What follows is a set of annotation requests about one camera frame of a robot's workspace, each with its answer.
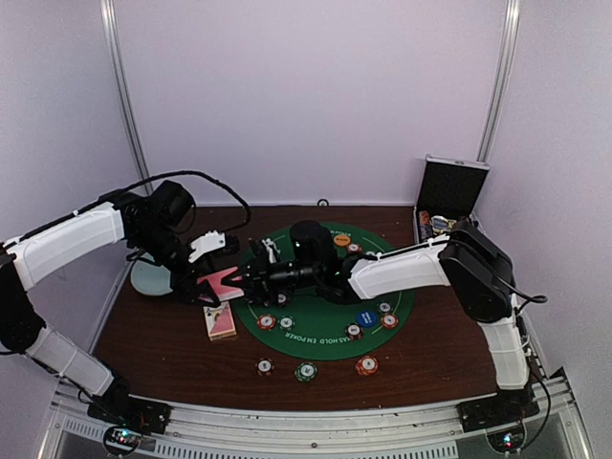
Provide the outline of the red-backed playing card deck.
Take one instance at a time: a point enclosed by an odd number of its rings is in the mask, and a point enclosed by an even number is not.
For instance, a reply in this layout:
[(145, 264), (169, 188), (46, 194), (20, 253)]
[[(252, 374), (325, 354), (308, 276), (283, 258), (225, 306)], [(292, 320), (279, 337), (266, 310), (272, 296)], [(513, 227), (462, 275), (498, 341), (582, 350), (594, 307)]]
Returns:
[(245, 293), (239, 287), (229, 286), (222, 283), (227, 277), (233, 280), (235, 277), (241, 279), (237, 275), (238, 268), (231, 267), (222, 271), (201, 276), (197, 280), (198, 298), (207, 303), (221, 303), (242, 297)]

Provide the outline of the red black chip stack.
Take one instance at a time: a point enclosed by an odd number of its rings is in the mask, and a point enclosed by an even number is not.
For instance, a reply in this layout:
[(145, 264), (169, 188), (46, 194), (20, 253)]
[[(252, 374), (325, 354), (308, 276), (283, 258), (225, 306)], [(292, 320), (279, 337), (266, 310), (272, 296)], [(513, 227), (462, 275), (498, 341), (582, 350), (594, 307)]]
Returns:
[(256, 364), (256, 371), (259, 376), (270, 376), (274, 370), (272, 360), (260, 359)]

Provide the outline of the green chip stack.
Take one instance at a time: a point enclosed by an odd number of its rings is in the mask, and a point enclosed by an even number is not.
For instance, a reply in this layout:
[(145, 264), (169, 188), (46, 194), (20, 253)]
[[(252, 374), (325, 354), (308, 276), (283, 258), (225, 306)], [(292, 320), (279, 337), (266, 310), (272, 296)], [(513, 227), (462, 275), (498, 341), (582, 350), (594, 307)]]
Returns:
[(312, 362), (304, 361), (296, 367), (294, 375), (299, 382), (309, 382), (317, 376), (317, 366)]

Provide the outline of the orange big blind button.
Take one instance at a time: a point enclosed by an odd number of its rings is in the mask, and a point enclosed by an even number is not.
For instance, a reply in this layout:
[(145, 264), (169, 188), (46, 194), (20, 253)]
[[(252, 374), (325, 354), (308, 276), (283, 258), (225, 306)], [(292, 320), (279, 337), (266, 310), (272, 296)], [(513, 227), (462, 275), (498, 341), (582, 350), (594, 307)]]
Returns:
[(333, 241), (338, 247), (347, 247), (351, 244), (351, 237), (348, 234), (339, 233), (333, 237)]

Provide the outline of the blue small blind button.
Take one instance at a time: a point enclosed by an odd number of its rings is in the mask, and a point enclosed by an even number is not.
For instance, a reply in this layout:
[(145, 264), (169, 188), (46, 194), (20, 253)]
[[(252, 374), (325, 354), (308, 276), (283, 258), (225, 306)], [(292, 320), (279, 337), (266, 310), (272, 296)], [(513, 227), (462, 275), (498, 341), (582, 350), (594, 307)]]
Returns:
[(363, 310), (357, 314), (357, 323), (363, 328), (374, 327), (378, 323), (378, 315), (369, 310)]

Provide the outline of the orange chip stack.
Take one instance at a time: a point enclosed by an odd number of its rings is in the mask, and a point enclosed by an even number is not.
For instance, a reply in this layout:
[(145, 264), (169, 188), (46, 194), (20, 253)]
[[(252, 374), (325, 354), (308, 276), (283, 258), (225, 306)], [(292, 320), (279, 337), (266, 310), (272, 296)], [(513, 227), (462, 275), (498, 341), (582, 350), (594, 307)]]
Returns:
[(373, 356), (362, 356), (355, 364), (356, 372), (360, 376), (372, 376), (379, 370), (379, 362)]

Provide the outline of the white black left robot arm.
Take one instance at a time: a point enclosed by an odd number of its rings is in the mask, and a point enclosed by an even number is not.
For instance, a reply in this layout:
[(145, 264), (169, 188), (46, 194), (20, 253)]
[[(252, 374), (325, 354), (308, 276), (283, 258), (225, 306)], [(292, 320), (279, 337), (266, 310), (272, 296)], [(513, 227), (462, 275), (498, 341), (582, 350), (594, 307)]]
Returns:
[(194, 206), (180, 184), (163, 181), (149, 196), (129, 189), (110, 192), (85, 208), (12, 239), (1, 247), (1, 344), (7, 355), (24, 355), (88, 394), (118, 425), (137, 417), (129, 385), (108, 366), (51, 328), (34, 310), (28, 292), (49, 274), (99, 248), (124, 241), (170, 272), (170, 289), (188, 303), (218, 295), (205, 279), (214, 256), (239, 249), (226, 229), (189, 242), (178, 225)]

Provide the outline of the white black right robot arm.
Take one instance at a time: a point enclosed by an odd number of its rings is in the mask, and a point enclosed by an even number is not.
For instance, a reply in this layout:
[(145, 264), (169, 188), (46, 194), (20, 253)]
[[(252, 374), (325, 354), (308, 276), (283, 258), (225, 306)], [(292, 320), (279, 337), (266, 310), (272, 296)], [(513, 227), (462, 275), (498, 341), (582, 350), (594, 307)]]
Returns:
[(222, 285), (269, 305), (277, 303), (279, 294), (304, 287), (342, 305), (423, 287), (450, 287), (489, 346), (497, 385), (491, 415), (507, 423), (533, 402), (512, 261), (470, 222), (460, 221), (450, 233), (424, 243), (377, 254), (340, 256), (331, 232), (311, 220), (294, 224), (290, 240), (295, 257), (289, 261), (278, 260), (273, 247), (252, 240), (251, 260), (224, 275)]

